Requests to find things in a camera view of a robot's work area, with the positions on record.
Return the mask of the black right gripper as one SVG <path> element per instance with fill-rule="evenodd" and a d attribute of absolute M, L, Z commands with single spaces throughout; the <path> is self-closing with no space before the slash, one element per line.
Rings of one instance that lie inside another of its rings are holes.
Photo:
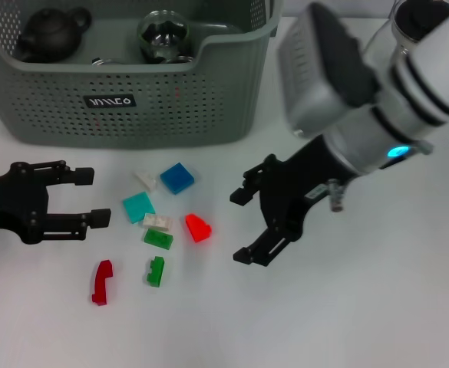
<path fill-rule="evenodd" d="M 306 198 L 308 193 L 330 179 L 346 185 L 357 177 L 330 151 L 323 136 L 286 161 L 269 157 L 245 171 L 242 186 L 229 200 L 245 206 L 259 192 L 267 229 L 251 245 L 235 252 L 233 260 L 267 267 L 287 245 L 301 238 L 305 215 L 317 203 Z"/>

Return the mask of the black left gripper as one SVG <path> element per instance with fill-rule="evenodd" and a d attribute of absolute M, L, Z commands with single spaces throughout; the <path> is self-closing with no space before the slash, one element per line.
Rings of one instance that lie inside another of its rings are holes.
<path fill-rule="evenodd" d="M 88 228 L 109 226 L 111 210 L 47 215 L 46 186 L 90 186 L 93 181 L 93 168 L 72 169 L 64 160 L 35 164 L 12 163 L 9 171 L 0 176 L 0 229 L 14 232 L 27 245 L 42 240 L 85 240 Z"/>

